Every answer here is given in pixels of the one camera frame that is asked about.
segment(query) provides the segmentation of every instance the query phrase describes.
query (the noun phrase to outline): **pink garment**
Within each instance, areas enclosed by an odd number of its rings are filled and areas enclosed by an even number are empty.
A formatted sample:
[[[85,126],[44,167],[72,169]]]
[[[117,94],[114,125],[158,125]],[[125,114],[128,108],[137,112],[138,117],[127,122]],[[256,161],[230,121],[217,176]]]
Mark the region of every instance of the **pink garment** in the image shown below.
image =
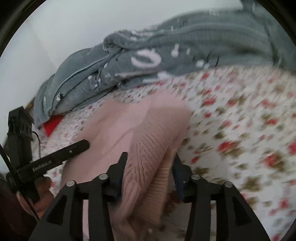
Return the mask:
[[[158,225],[166,201],[172,160],[188,127],[191,111],[177,97],[160,93],[139,103],[109,100],[94,112],[76,141],[86,139],[90,148],[65,164],[63,186],[68,180],[87,182],[128,152],[122,200],[110,205],[110,219],[117,240],[141,239],[143,229]],[[83,232],[88,236],[88,203],[83,206]]]

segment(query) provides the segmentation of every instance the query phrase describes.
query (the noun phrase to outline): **floral fabric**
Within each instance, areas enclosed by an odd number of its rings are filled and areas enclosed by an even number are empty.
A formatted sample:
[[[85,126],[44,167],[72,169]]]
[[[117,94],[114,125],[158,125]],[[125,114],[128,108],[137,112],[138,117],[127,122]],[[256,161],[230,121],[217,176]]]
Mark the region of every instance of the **floral fabric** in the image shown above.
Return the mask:
[[[296,78],[287,72],[268,66],[232,66],[115,90],[68,113],[49,138],[41,138],[42,155],[71,144],[88,116],[106,99],[137,102],[162,90],[182,96],[192,109],[187,136],[178,151],[182,162],[210,182],[233,182],[271,240],[280,240],[296,218]],[[33,149],[37,158],[37,142]],[[62,166],[48,172],[55,195],[61,171]],[[184,239],[190,204],[179,203],[172,189],[164,211],[156,237]],[[213,218],[212,240],[215,225]]]

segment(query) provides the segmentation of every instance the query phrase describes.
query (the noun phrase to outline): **folded pink cloth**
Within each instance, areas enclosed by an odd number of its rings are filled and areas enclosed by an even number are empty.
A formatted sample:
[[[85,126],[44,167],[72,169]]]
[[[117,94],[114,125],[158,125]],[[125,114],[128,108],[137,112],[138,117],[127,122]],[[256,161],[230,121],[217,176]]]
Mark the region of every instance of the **folded pink cloth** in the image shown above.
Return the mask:
[[[141,239],[143,229],[158,225],[166,201],[172,160],[188,127],[191,111],[168,93],[139,103],[109,100],[89,118],[76,141],[90,148],[65,164],[62,186],[68,180],[87,182],[128,152],[122,200],[109,206],[117,240]],[[88,236],[88,203],[83,206],[83,232]]]

